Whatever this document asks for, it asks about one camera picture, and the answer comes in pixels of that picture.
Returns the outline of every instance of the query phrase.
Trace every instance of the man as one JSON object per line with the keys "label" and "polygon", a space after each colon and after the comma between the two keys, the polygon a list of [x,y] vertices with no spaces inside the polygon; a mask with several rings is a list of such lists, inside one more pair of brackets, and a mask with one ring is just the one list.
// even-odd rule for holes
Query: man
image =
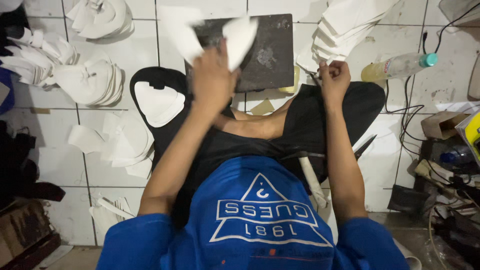
{"label": "man", "polygon": [[[348,92],[359,89],[352,90],[355,87],[350,84],[348,65],[320,64],[323,99],[301,89],[273,116],[251,118],[234,111],[233,119],[220,114],[223,110],[228,116],[224,108],[238,76],[238,72],[228,71],[227,62],[225,41],[220,53],[215,48],[205,50],[193,65],[194,102],[188,105],[185,115],[180,114],[173,123],[162,127],[162,134],[151,129],[156,136],[156,151],[162,151],[162,147],[165,150],[156,159],[159,161],[145,187],[138,217],[110,228],[97,269],[409,269],[390,233],[368,219],[364,208],[364,183],[349,133],[358,140],[381,104],[367,101],[363,106],[343,108],[353,104],[348,100],[353,94]],[[162,72],[170,75],[162,79],[164,86],[186,89],[184,77],[178,75],[176,80],[176,73],[157,68],[134,76],[131,86],[150,78],[151,85],[161,87],[158,77],[166,75]],[[384,98],[382,94],[368,96],[380,93],[379,87],[363,86],[360,89],[365,92],[361,94],[366,97]],[[357,103],[359,96],[353,95]],[[307,111],[309,121],[302,117],[302,110],[296,109],[297,103],[317,109]],[[348,128],[344,113],[349,114],[349,122],[355,117],[366,118],[368,125],[350,123]],[[296,123],[291,123],[291,114],[298,120]],[[211,129],[213,125],[221,131]],[[320,134],[309,139],[302,135],[310,135],[302,125]],[[324,146],[319,144],[325,137],[318,137],[323,131],[339,228],[336,246],[302,182],[275,159],[259,154],[279,158],[282,152],[293,151],[286,150],[288,142],[295,149],[321,151]],[[171,132],[176,133],[171,141],[161,140]],[[294,138],[301,143],[293,143]],[[221,157],[210,157],[213,152]],[[216,162],[225,158],[216,168]],[[215,171],[198,180],[197,176],[212,166]],[[197,182],[201,183],[195,188],[191,204],[187,203],[188,223],[175,230],[170,215],[176,216],[173,209],[182,208],[174,207],[176,201],[182,200],[179,191],[182,186],[195,187]]]}

